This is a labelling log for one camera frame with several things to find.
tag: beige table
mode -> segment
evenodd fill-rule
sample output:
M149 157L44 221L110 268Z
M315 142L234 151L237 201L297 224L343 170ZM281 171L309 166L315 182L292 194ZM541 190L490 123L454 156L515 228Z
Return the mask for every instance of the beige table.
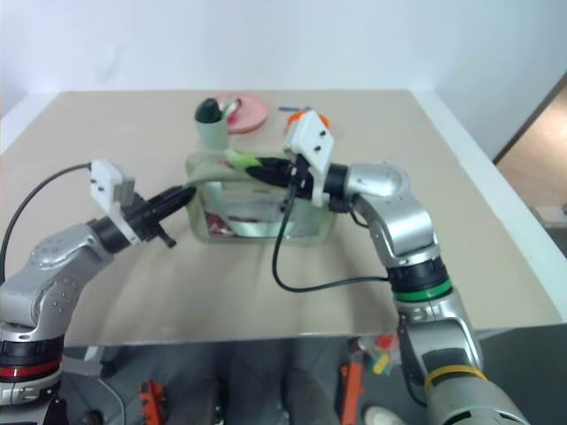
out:
M64 166L108 158L125 166L146 197L183 183L183 161L197 149L192 114L206 92L61 94L2 157L2 226L44 176ZM404 167L430 210L443 257L477 328L555 323L560 315L478 190L407 91L261 92L266 124L235 136L234 147L281 149L287 114L306 104L330 117L334 159L388 160ZM86 173L58 180L23 214L8 255L8 275L44 236L100 216ZM206 244L191 234L185 212L165 221L178 245L132 248L83 292L68 344L124 344L350 334L395 329L387 283L295 295L270 273L271 243ZM366 231L339 217L318 247L285 246L289 283L317 284L384 274Z

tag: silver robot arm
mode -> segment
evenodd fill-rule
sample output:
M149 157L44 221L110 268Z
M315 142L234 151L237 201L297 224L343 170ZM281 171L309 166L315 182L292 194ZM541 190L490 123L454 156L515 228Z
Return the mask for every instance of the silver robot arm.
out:
M482 373L482 354L439 254L431 217L388 164L349 167L344 197L367 221L400 316L405 372L425 388L431 425L528 421Z
M160 226L187 205L195 189L173 187L148 201L137 194L120 213L140 241L160 237ZM0 425L66 424L57 397L65 333L85 285L112 263L131 239L106 216L50 236L27 264L0 286Z

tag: orange object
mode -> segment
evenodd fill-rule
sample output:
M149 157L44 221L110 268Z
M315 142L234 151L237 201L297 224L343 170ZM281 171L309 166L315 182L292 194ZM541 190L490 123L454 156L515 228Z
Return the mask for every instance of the orange object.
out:
M364 389L362 388L362 363L351 361L348 366L340 368L343 382L344 398L341 413L341 425L356 425L358 414L358 400Z
M292 115L290 115L290 118L287 119L287 125L288 127L290 126L290 124L293 121L297 121L299 119L299 117L301 115L303 115L305 112L309 112L309 111L299 111L299 112L294 112ZM317 113L319 115L319 118L321 119L322 123L325 125L326 128L329 128L330 126L330 121L327 117L325 117L322 113Z
M161 407L165 400L163 387L152 380L140 385L140 399L145 425L163 425Z

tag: plastic container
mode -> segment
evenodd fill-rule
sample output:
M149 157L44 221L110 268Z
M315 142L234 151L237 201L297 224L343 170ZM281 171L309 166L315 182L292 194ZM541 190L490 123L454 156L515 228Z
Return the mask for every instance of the plastic container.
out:
M281 153L262 157L285 158ZM236 169L225 151L195 152L185 161L189 184L197 194L187 206L190 225L201 241L243 242L275 239L280 229L286 190L253 179ZM321 243L329 236L335 214L297 199L285 236L297 243Z

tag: gray floor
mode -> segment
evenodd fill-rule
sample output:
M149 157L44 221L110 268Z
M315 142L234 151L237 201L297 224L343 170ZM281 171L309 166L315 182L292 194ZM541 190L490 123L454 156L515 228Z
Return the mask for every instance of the gray floor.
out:
M107 380L127 405L128 424L139 424L141 405L138 385L149 378L167 388L169 425L186 424L189 399L210 376L229 382L227 423L283 425L281 378L289 367L308 370L329 399L338 391L339 367L347 360L344 338L309 337L293 340L242 343L178 344L121 349L118 372ZM425 424L424 410L408 398L398 373L365 374L362 406L390 407L411 425ZM107 423L119 424L119 405L96 380L66 375L61 396L69 401L69 419L79 424L80 415L96 408Z
M549 236L551 236L563 255L567 257L567 228L547 228L546 231L549 233Z
M567 326L514 329L481 341L485 373L520 406L532 425L565 423L567 418ZM242 343L178 344L121 349L118 372L108 379L128 406L128 424L139 424L139 383L149 378L166 385L171 410L168 425L191 423L191 395L210 376L229 381L229 425L284 425L280 381L289 367L308 370L335 399L338 368L346 361L344 338L309 337ZM361 410L384 406L408 425L425 425L425 410L408 396L400 371L363 377ZM66 375L61 395L77 425L82 412L96 408L117 425L119 406L93 378Z

